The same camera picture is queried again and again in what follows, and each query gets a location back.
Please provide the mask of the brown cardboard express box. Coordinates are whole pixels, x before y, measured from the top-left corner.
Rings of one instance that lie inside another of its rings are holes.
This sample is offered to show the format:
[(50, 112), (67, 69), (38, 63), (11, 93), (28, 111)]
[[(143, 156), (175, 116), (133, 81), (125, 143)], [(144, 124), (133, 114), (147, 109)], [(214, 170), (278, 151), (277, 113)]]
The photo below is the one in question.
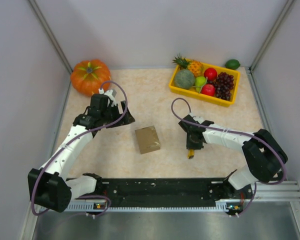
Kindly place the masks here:
[(135, 136), (141, 155), (161, 149), (161, 143), (154, 125), (136, 129)]

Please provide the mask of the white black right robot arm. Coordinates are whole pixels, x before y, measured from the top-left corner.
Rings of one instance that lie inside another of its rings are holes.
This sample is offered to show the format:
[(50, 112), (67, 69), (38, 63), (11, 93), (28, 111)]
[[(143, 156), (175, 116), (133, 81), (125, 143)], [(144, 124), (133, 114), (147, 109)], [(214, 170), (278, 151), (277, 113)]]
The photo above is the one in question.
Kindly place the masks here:
[(223, 192), (229, 198), (235, 198), (247, 185), (269, 183), (279, 170), (285, 171), (288, 156), (266, 129), (236, 131), (193, 113), (186, 115), (178, 124), (186, 132), (188, 150), (200, 150), (204, 144), (215, 144), (244, 155), (246, 165), (232, 172), (223, 185)]

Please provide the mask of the yellow utility knife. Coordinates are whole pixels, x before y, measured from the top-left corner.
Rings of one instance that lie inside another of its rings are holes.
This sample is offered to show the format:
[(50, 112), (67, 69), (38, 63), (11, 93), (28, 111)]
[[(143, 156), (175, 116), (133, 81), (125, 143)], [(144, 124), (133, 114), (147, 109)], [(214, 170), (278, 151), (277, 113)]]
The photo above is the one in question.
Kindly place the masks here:
[(187, 154), (187, 158), (190, 160), (190, 159), (193, 159), (194, 156), (195, 156), (195, 150), (194, 149), (189, 149), (188, 154)]

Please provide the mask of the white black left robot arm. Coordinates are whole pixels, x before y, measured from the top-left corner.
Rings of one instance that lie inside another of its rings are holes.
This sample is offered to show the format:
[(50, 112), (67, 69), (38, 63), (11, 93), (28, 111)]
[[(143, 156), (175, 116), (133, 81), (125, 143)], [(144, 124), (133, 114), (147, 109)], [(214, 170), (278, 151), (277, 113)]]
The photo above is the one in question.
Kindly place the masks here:
[(85, 146), (97, 133), (106, 128), (116, 128), (135, 122), (128, 109), (128, 100), (115, 100), (115, 91), (94, 94), (89, 106), (73, 121), (70, 131), (56, 152), (39, 169), (28, 173), (31, 207), (35, 205), (62, 213), (74, 199), (84, 195), (99, 198), (104, 191), (98, 176), (85, 173), (74, 179), (68, 174)]

